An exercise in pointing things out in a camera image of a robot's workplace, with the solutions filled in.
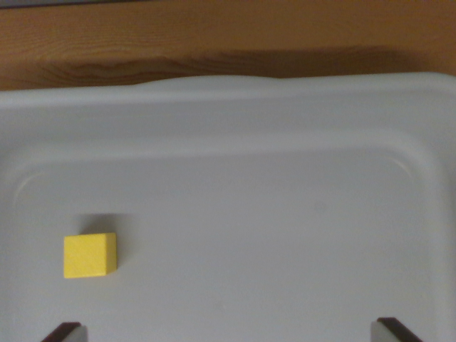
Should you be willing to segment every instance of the yellow cube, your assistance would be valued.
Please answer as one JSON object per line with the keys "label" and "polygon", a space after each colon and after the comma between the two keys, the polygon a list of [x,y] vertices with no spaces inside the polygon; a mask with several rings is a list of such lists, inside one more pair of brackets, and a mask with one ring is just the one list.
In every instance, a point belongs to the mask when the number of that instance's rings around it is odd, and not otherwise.
{"label": "yellow cube", "polygon": [[115,233],[87,234],[63,240],[63,276],[105,276],[117,269]]}

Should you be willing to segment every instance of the yellow block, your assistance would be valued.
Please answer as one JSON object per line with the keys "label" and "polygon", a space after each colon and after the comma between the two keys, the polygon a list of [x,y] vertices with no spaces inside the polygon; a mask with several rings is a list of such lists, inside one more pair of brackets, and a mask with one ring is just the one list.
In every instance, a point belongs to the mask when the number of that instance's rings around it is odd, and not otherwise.
{"label": "yellow block", "polygon": [[63,240],[63,276],[105,276],[117,269],[115,233],[87,234]]}

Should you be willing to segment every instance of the white plastic tray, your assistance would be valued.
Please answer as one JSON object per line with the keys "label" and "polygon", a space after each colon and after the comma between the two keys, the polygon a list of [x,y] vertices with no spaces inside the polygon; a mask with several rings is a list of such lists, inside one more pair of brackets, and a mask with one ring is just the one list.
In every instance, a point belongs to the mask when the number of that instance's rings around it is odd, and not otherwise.
{"label": "white plastic tray", "polygon": [[[449,76],[5,92],[0,162],[0,341],[456,341]],[[97,229],[119,269],[64,279]]]}

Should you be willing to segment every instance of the wooden table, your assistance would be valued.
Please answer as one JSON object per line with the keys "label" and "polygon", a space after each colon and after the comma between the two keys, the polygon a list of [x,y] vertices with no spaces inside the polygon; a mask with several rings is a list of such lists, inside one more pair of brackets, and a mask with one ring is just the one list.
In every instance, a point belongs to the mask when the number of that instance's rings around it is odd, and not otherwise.
{"label": "wooden table", "polygon": [[195,75],[456,75],[453,1],[146,1],[0,10],[0,89]]}

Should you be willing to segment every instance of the wood grain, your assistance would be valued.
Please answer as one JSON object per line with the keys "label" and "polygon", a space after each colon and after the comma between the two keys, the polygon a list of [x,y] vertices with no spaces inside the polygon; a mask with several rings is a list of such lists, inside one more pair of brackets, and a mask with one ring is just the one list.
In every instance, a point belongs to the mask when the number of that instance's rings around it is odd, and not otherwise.
{"label": "wood grain", "polygon": [[0,89],[195,75],[456,75],[453,1],[146,1],[0,11]]}

